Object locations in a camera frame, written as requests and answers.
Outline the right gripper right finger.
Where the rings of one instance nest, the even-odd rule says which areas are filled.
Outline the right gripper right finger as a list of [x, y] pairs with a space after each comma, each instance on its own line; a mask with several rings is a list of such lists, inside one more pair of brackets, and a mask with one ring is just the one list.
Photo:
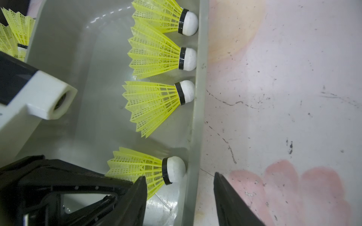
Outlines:
[[220, 226], [263, 226], [264, 223], [251, 211], [228, 180], [216, 172], [214, 194]]

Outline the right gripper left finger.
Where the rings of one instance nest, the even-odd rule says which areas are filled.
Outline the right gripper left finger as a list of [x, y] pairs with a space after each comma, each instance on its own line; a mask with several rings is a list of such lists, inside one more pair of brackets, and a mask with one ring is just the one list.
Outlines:
[[142, 226], [147, 202], [147, 184], [139, 177], [99, 226]]

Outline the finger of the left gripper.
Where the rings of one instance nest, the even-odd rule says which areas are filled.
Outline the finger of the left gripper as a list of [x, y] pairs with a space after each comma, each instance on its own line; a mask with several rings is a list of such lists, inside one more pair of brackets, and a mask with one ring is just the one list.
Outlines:
[[[24, 157], [1, 167], [1, 225], [107, 226], [111, 213], [133, 186], [44, 155]], [[67, 194], [102, 194], [93, 204], [67, 214]]]

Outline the grey plastic storage box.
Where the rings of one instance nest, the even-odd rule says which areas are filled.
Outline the grey plastic storage box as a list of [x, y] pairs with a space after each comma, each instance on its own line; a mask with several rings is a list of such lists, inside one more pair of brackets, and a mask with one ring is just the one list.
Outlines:
[[192, 226], [196, 218], [200, 154], [205, 115], [208, 1], [179, 1], [199, 18], [193, 36], [169, 33], [177, 45], [197, 51], [197, 68], [173, 70], [149, 81], [191, 80], [196, 97], [178, 107], [148, 138], [130, 122], [123, 85], [134, 80], [128, 51], [134, 8], [131, 1], [42, 1], [27, 63], [72, 85], [78, 92], [67, 113], [42, 121], [17, 158], [43, 154], [101, 174], [113, 152], [126, 147], [158, 158], [179, 156], [187, 174], [163, 186], [147, 202], [144, 225]]

